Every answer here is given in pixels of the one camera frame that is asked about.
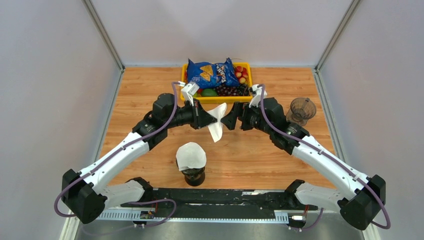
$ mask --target white paper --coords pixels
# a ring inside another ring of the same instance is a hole
[[[227,104],[224,102],[214,109],[207,111],[210,115],[218,119],[217,122],[207,126],[214,143],[218,142],[223,137],[223,124],[221,123],[221,119],[224,117],[226,110]]]
[[[189,142],[176,151],[176,162],[180,171],[201,169],[206,166],[206,152],[199,144]]]

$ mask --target green lime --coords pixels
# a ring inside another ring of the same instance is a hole
[[[206,89],[203,89],[203,91],[201,92],[201,96],[202,97],[216,97],[216,96],[218,96],[218,93],[212,88],[206,88]]]

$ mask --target gray wall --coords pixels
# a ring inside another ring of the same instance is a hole
[[[119,75],[82,1],[2,1],[0,239],[59,238],[62,174],[93,162]]]
[[[422,0],[362,1],[322,70],[348,163],[387,182],[383,240],[424,236],[423,12]]]
[[[126,65],[315,65],[350,2],[93,0]]]

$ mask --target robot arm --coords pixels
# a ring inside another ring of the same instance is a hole
[[[187,84],[182,91],[196,92],[196,84]],[[127,183],[107,186],[108,183],[132,161],[152,150],[168,136],[167,129],[190,124],[194,129],[216,123],[217,119],[207,113],[197,99],[191,98],[183,107],[176,107],[175,114],[169,124],[158,133],[139,140],[157,131],[167,122],[175,107],[175,96],[163,93],[153,103],[149,112],[132,129],[126,138],[114,149],[95,163],[76,173],[68,170],[62,177],[62,190],[79,179],[79,182],[63,194],[62,201],[71,211],[87,224],[95,220],[104,209],[119,206],[128,202],[137,202],[150,185],[142,178],[135,178]]]
[[[314,186],[303,180],[295,180],[286,191],[294,193],[300,203],[304,205],[314,205],[340,212],[350,225],[365,230],[381,207],[360,180],[377,194],[383,204],[386,200],[386,182],[378,175],[368,177],[365,173],[347,165],[319,144],[306,129],[286,121],[283,107],[274,98],[265,98],[267,92],[264,91],[263,108],[268,120],[280,132],[294,138],[276,132],[267,123],[261,111],[262,89],[260,85],[253,85],[250,91],[253,95],[250,103],[235,102],[230,113],[223,117],[221,122],[229,130],[234,130],[238,119],[241,121],[240,128],[243,131],[257,129],[267,133],[276,147],[316,169],[337,189]],[[341,166],[349,169],[355,176],[352,177]]]

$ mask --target black cup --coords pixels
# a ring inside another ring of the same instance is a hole
[[[200,186],[205,181],[205,167],[189,168],[181,172],[184,175],[185,182],[192,187]]]

